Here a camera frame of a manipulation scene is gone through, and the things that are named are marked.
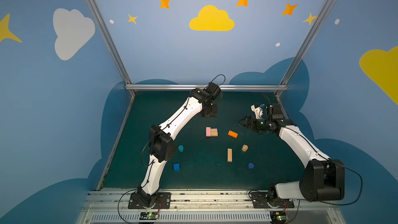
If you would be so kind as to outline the orange wood block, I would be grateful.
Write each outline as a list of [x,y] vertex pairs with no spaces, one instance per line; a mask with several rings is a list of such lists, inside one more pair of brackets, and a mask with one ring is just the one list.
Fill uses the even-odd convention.
[[230,131],[228,132],[228,136],[237,139],[238,133],[236,133],[236,132],[230,130]]

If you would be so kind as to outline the pink wood block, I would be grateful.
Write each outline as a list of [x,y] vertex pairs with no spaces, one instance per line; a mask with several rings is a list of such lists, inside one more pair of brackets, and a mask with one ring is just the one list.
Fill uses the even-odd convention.
[[211,137],[211,128],[206,127],[206,137]]

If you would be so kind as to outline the natural wood cylinder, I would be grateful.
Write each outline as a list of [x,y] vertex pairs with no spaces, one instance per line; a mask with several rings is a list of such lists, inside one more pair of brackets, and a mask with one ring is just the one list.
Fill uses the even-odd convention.
[[248,150],[248,146],[247,146],[247,145],[243,145],[242,148],[241,148],[241,150],[242,150],[243,152],[246,152],[246,151]]

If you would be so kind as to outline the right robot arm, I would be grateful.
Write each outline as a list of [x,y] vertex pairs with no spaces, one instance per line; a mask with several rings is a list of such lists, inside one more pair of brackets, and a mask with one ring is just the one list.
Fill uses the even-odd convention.
[[294,121],[285,117],[280,104],[255,104],[253,115],[238,123],[258,134],[274,133],[297,155],[304,166],[299,181],[270,185],[267,203],[279,207],[289,200],[308,202],[337,201],[345,196],[345,167],[332,160],[300,131]]

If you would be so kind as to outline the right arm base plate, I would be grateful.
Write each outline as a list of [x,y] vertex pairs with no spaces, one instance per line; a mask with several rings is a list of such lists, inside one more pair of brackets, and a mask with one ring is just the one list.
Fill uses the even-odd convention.
[[269,199],[266,192],[250,191],[248,193],[254,208],[294,208],[295,205],[289,199]]

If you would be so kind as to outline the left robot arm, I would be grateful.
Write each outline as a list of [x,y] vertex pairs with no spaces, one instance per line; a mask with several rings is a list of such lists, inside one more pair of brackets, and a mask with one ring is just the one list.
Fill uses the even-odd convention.
[[214,100],[220,94],[219,85],[210,82],[205,88],[191,90],[182,106],[165,122],[153,125],[149,131],[149,164],[144,180],[137,188],[143,207],[155,204],[160,188],[160,179],[166,163],[176,152],[175,139],[183,127],[196,115],[216,117],[217,104]]

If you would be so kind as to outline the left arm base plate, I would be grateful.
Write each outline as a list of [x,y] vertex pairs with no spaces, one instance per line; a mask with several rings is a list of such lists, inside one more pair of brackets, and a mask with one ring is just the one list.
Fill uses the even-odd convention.
[[158,192],[152,196],[143,197],[137,192],[131,194],[128,209],[169,209],[171,203],[170,192]]

